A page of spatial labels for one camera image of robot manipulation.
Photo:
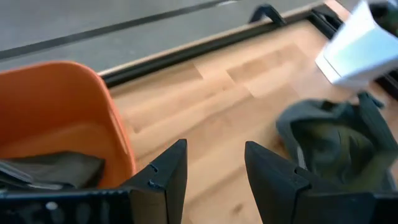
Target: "gray floor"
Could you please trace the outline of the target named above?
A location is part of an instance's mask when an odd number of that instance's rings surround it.
[[[3,32],[0,36],[0,50],[206,1],[210,0],[3,0],[0,2],[0,26],[7,32]],[[314,0],[267,2],[279,12],[285,12],[307,5]],[[355,0],[341,1],[348,9],[351,9],[355,2]],[[247,23],[253,9],[262,3],[264,0],[242,0],[42,52],[8,58],[0,61],[0,70],[46,60],[74,60],[101,71],[242,26]]]

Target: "green cloth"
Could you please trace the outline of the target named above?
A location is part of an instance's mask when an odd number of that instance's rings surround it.
[[[316,175],[352,191],[394,189],[389,168],[398,145],[382,104],[366,92],[358,98],[358,105],[298,102],[280,115],[277,130],[292,159]]]

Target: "wooden tabletop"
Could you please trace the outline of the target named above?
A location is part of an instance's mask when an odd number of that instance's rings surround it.
[[[337,2],[327,4],[348,17]],[[183,223],[261,223],[244,143],[287,157],[275,120],[288,105],[354,95],[332,86],[315,65],[327,41],[311,23],[298,22],[111,89],[138,170],[177,139],[188,140]],[[397,102],[375,84],[369,90],[387,105],[383,116],[398,137]]]

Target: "orange bin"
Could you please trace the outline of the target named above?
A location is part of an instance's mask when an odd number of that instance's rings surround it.
[[[118,112],[92,69],[50,62],[0,73],[0,158],[58,151],[105,159],[101,189],[135,172]]]

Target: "black bracket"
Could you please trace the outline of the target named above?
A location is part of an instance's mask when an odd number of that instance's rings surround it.
[[[257,22],[262,19],[263,16],[267,16],[270,18],[274,23],[284,26],[286,24],[284,18],[280,16],[279,12],[276,11],[274,7],[270,4],[263,4],[262,6],[257,7],[254,11],[249,23]]]
[[[343,21],[335,12],[330,12],[322,7],[312,9],[312,18],[310,20],[316,26],[323,27],[321,31],[328,39],[331,39],[343,24]]]

